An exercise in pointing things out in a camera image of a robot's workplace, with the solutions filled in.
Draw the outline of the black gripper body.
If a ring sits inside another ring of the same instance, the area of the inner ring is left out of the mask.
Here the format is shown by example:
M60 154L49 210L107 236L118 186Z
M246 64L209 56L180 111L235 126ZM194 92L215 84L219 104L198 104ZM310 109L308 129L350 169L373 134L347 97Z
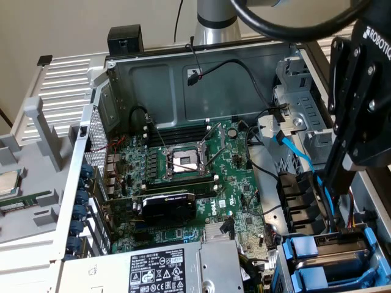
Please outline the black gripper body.
M390 164L390 9L368 9L346 46L344 167Z

